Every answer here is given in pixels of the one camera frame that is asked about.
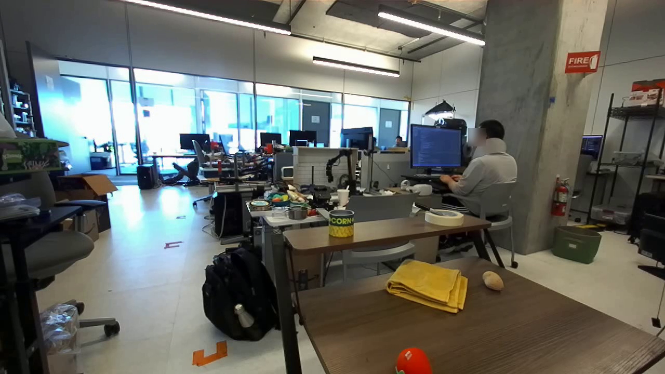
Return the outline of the cardboard box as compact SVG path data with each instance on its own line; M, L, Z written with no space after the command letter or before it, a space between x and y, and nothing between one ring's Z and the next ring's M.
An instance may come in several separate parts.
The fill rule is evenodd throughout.
M60 199L98 199L98 231L110 229L108 195L117 190L117 184L106 175L64 175L56 184Z

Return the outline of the yellow cloth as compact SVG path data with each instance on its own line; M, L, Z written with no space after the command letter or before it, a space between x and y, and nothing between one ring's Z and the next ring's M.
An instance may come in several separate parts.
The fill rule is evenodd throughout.
M403 261L386 281L384 290L449 313L466 308L470 281L461 270L420 260Z

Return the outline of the green storage bin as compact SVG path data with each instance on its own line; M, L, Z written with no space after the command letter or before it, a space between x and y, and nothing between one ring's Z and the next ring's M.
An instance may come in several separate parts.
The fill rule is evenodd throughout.
M601 244L597 231L585 231L574 227L558 227L550 250L560 258L592 264Z

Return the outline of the black backpack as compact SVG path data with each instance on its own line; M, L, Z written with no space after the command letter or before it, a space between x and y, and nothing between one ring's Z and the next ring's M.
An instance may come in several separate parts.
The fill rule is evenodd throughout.
M260 340L280 325L274 283L243 244L212 258L201 296L206 317L234 340Z

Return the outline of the computer monitor blue screen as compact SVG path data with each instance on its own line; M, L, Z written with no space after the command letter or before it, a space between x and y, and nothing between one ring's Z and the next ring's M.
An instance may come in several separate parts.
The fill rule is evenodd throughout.
M449 169L464 164L464 135L449 127L412 127L412 165Z

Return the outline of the red fire extinguisher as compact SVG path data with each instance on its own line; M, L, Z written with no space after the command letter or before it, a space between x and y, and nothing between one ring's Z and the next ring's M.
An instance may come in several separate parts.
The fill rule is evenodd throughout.
M563 181L558 175L555 187L552 187L550 215L565 215L567 214L567 195L569 195L567 181Z

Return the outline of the seated person grey hoodie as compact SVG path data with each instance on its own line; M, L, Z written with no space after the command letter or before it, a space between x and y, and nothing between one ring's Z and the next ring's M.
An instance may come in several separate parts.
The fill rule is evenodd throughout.
M447 206L460 206L470 212L481 207L481 196L494 184L517 181L517 162L507 151L506 127L498 120L482 120L474 135L472 159L461 175L443 175L449 187L443 196Z

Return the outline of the red wall sign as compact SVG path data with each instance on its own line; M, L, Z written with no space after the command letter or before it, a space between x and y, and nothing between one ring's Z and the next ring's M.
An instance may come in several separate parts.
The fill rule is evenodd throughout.
M599 51L569 51L565 55L567 73L595 73L599 68L601 54Z

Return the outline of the grey plastic chair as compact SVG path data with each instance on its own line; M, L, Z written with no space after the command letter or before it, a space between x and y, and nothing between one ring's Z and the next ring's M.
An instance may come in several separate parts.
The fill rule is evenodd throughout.
M343 207L354 210L354 234L350 238L335 238L343 250L343 277L356 265L373 265L379 270L384 261L399 264L415 250L414 236L402 229L412 218L412 196L407 195L351 195Z

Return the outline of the grey office chair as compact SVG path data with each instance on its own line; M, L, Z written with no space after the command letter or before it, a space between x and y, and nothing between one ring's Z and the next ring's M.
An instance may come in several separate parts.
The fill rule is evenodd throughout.
M5 184L7 192L21 192L38 215L11 218L7 227L27 236L21 258L30 285L45 289L60 272L94 250L94 238L81 229L83 214L98 210L100 199L56 199L56 188L47 169Z

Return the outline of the red tomato toy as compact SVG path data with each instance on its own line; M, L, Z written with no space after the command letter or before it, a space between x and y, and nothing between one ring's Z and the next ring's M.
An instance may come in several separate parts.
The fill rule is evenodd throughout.
M430 357L420 347L405 347L393 363L394 374L434 374Z

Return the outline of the black metal shelf rack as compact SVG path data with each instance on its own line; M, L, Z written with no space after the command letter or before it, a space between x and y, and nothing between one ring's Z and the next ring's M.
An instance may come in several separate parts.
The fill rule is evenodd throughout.
M623 229L629 238L641 234L649 202L662 195L662 122L660 89L644 104L608 98L589 169L592 223Z

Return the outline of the beige potato toy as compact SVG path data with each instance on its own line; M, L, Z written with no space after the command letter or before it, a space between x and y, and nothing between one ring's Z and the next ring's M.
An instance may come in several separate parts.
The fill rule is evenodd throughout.
M487 289L500 293L506 289L504 277L494 270L482 272L482 283Z

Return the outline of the green yellow canister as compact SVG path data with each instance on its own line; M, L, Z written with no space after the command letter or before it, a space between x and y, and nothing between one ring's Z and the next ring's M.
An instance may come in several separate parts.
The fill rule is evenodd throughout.
M354 210L332 210L329 215L329 234L335 238L350 238L354 234L354 222Z

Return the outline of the white tape roll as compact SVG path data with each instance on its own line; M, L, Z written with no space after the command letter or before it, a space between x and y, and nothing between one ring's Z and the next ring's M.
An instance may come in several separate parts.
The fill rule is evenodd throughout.
M423 219L436 227L460 227L464 223L464 214L458 210L429 210L423 212Z

